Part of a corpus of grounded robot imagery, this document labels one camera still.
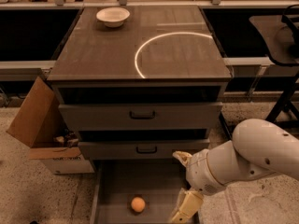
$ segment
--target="white curved line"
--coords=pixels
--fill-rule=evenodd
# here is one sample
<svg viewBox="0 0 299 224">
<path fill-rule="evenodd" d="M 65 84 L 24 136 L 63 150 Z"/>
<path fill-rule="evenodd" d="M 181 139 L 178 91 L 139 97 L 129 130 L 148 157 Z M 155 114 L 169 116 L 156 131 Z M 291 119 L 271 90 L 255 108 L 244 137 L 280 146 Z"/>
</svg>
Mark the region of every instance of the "white curved line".
<svg viewBox="0 0 299 224">
<path fill-rule="evenodd" d="M 192 33 L 192 32 L 174 32 L 174 33 L 169 33 L 169 34 L 162 34 L 162 35 L 156 35 L 155 37 L 147 40 L 145 43 L 143 43 L 140 48 L 137 50 L 136 54 L 135 54 L 135 69 L 136 71 L 138 72 L 138 74 L 142 77 L 142 78 L 146 78 L 142 72 L 139 70 L 138 68 L 138 62 L 137 62 L 137 58 L 138 58 L 138 55 L 140 53 L 140 51 L 148 45 L 149 42 L 153 41 L 153 40 L 156 40 L 156 39 L 159 39 L 161 37 L 164 37 L 164 36 L 169 36 L 169 35 L 198 35 L 198 36 L 203 36 L 203 37 L 206 37 L 206 38 L 212 38 L 212 35 L 206 35 L 206 34 L 199 34 L 199 33 Z"/>
</svg>

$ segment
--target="box flap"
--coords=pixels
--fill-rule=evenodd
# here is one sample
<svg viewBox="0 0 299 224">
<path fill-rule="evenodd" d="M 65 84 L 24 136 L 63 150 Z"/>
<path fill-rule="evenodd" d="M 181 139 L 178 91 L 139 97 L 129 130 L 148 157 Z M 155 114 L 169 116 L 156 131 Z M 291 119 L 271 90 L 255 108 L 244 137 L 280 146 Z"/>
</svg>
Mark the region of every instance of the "box flap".
<svg viewBox="0 0 299 224">
<path fill-rule="evenodd" d="M 52 143 L 64 129 L 54 92 L 38 77 L 7 132 L 28 147 Z"/>
<path fill-rule="evenodd" d="M 69 159 L 81 155 L 78 147 L 44 147 L 30 148 L 29 160 Z"/>
</svg>

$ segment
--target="drawer handle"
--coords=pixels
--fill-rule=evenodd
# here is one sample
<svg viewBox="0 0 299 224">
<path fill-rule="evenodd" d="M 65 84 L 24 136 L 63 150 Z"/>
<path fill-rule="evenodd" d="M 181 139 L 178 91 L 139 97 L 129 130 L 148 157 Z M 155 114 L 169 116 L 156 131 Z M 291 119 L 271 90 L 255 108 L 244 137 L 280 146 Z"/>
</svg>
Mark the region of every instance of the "drawer handle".
<svg viewBox="0 0 299 224">
<path fill-rule="evenodd" d="M 130 111 L 130 118 L 131 119 L 154 119 L 156 117 L 156 112 L 134 112 Z"/>
<path fill-rule="evenodd" d="M 151 153 L 156 153 L 158 151 L 158 148 L 155 146 L 153 148 L 139 148 L 136 147 L 136 152 L 138 154 L 151 154 Z"/>
</svg>

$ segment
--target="tiled floor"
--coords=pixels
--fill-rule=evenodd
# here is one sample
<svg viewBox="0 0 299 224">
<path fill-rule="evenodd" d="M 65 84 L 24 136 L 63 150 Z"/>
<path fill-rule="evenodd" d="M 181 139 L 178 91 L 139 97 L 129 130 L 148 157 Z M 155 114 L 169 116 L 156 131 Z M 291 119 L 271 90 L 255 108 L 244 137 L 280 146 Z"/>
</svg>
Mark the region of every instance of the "tiled floor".
<svg viewBox="0 0 299 224">
<path fill-rule="evenodd" d="M 243 119 L 264 119 L 272 103 L 225 104 L 229 124 Z M 28 147 L 6 133 L 19 108 L 0 108 L 0 223 L 89 223 L 96 174 L 53 175 L 39 161 L 27 159 Z M 281 119 L 288 119 L 282 114 Z M 226 141 L 218 123 L 211 146 Z M 237 182 L 226 191 L 206 196 L 201 223 L 297 224 L 299 182 L 279 175 L 252 182 Z"/>
</svg>

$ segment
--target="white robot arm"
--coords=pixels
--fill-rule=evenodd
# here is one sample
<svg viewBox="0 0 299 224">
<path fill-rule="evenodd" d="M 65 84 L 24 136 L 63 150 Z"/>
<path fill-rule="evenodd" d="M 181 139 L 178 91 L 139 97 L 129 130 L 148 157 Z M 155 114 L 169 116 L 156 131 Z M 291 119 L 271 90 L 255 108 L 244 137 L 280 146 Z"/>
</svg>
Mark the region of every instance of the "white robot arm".
<svg viewBox="0 0 299 224">
<path fill-rule="evenodd" d="M 262 119 L 239 123 L 233 140 L 216 148 L 193 155 L 178 151 L 174 157 L 186 167 L 186 179 L 193 193 L 213 195 L 235 181 L 256 180 L 273 174 L 299 180 L 299 140 Z M 179 212 L 171 222 L 184 223 L 189 218 L 179 217 Z"/>
</svg>

